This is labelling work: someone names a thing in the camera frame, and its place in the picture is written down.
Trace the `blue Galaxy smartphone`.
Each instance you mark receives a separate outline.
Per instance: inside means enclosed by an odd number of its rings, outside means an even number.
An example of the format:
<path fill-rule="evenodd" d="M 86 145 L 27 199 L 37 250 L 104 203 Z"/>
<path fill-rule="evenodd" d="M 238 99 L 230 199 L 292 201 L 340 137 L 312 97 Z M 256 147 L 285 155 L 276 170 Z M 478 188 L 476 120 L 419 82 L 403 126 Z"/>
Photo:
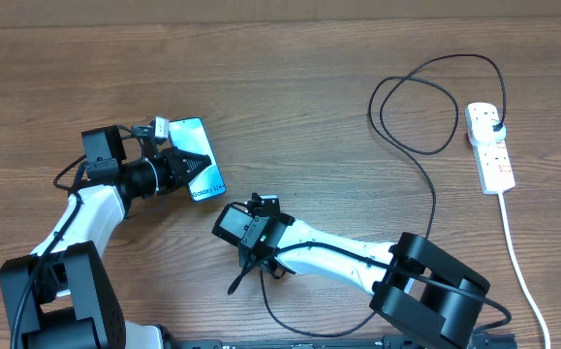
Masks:
<path fill-rule="evenodd" d="M 171 121 L 169 126 L 173 146 L 182 151 L 208 155 L 210 159 L 210 164 L 188 183 L 191 199 L 199 202 L 224 194 L 226 185 L 202 120 L 198 117 L 175 120 Z"/>

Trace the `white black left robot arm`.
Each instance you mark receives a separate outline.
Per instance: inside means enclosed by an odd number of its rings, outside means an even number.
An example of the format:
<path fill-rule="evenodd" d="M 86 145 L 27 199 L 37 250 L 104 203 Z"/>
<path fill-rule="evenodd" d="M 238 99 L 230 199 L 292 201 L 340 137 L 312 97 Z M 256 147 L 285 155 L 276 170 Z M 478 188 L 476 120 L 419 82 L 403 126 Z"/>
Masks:
<path fill-rule="evenodd" d="M 136 199 L 185 187 L 199 202 L 225 191 L 197 118 L 112 125 L 81 135 L 67 208 L 30 254 L 6 261 L 0 286 L 13 348 L 176 348 L 161 325 L 125 319 L 102 255 Z"/>

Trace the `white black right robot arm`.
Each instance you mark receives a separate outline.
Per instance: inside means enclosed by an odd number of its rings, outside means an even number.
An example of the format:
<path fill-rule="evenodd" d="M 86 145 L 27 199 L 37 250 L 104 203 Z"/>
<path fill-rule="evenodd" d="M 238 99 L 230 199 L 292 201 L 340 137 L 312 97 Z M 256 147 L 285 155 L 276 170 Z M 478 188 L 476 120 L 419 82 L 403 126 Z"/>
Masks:
<path fill-rule="evenodd" d="M 212 229 L 236 247 L 241 274 L 317 274 L 370 296 L 372 311 L 425 348 L 466 348 L 482 332 L 489 282 L 422 236 L 366 242 L 317 230 L 272 197 L 226 205 Z"/>

